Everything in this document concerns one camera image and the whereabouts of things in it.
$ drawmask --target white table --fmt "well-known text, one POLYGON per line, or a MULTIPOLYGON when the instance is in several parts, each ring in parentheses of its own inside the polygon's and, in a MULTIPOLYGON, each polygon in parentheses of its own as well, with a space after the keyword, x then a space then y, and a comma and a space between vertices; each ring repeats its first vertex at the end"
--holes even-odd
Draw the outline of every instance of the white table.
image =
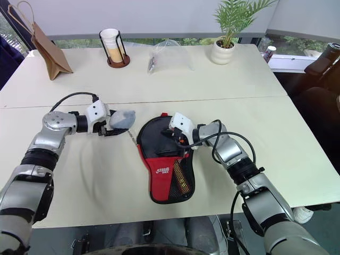
MULTIPOLYGON (((252 142, 258 167, 266 169, 266 175, 292 207, 340 201, 340 177, 288 97, 117 104, 110 108, 136 111, 134 134, 162 112, 179 111, 196 124, 219 118, 228 130, 252 142)), ((64 112, 84 109, 85 106, 59 108, 64 112)), ((0 186, 20 163, 48 111, 49 107, 0 109, 0 186)), ((250 154, 247 145, 241 140, 240 143, 250 154)), ((35 227, 229 213, 235 184, 212 160, 209 148, 202 147, 194 153, 193 169, 192 198, 159 205, 149 197, 148 171, 127 133, 106 138, 69 136, 54 170, 55 194, 48 216, 35 227)), ((240 200, 235 211, 241 211, 240 200)))
MULTIPOLYGON (((129 47, 131 63, 113 69, 101 48, 65 49, 74 71, 50 81, 43 58, 33 51, 0 92, 0 108, 52 106, 78 91, 99 94, 106 103, 139 103, 287 95, 255 45, 236 45, 228 65, 216 65, 207 55, 211 46, 185 46, 195 71, 186 67, 147 74, 152 47, 129 47)), ((86 96, 64 105, 86 105, 86 96)))

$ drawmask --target printed logo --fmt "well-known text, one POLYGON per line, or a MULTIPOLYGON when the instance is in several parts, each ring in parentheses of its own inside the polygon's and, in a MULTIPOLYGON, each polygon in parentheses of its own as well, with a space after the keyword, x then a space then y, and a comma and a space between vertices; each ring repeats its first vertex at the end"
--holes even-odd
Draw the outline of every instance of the printed logo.
POLYGON ((169 173, 170 168, 169 167, 165 167, 165 168, 159 168, 156 170, 156 174, 168 174, 169 173))

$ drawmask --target window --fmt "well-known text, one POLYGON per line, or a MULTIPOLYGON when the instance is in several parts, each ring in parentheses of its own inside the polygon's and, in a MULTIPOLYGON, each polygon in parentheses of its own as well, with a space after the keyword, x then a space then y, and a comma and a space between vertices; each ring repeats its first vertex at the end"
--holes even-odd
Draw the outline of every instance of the window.
MULTIPOLYGON (((185 45, 209 45, 212 44, 216 38, 137 38, 137 39, 123 38, 123 41, 125 43, 134 43, 138 45, 156 45, 161 41, 167 39, 175 40, 180 45, 185 46, 185 45)), ((238 38, 233 38, 234 43, 237 43, 238 40, 239 40, 238 38)), ((102 47, 99 39, 55 40, 54 43, 61 49, 102 47)))
POLYGON ((28 53, 27 46, 22 42, 7 20, 0 13, 0 36, 4 38, 9 45, 20 51, 24 56, 28 53))
POLYGON ((266 35, 259 51, 265 52, 269 45, 275 46, 275 54, 318 57, 327 47, 327 42, 293 36, 266 35))

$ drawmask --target clear plastic bag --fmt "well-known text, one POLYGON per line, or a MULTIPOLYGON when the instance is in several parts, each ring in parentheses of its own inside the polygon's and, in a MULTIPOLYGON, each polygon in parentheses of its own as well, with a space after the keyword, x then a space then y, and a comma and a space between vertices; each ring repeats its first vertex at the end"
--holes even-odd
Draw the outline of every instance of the clear plastic bag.
POLYGON ((194 70, 188 51, 174 40, 166 40, 156 44, 150 53, 148 73, 152 74, 173 68, 194 70))

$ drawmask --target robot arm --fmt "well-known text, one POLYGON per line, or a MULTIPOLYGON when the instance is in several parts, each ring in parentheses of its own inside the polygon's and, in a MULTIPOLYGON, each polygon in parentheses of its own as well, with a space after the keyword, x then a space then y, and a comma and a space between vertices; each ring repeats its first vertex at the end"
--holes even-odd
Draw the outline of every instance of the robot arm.
POLYGON ((112 114, 114 111, 96 100, 84 115, 49 112, 44 116, 41 131, 0 193, 0 254, 28 251, 32 225, 47 216, 52 201, 53 170, 65 137, 76 132, 107 136, 126 131, 108 126, 112 114))
MULTIPOLYGON (((188 138, 190 145, 199 142, 219 131, 219 123, 194 127, 190 119, 176 113, 170 121, 169 128, 175 133, 188 138)), ((328 254, 317 241, 298 223, 286 200, 273 186, 262 171, 249 158, 240 144, 231 138, 222 124, 222 132, 216 144, 215 156, 236 184, 244 203, 242 209, 251 228, 265 238, 265 249, 268 254, 328 254)), ((209 147, 215 145, 217 136, 206 140, 209 147)))

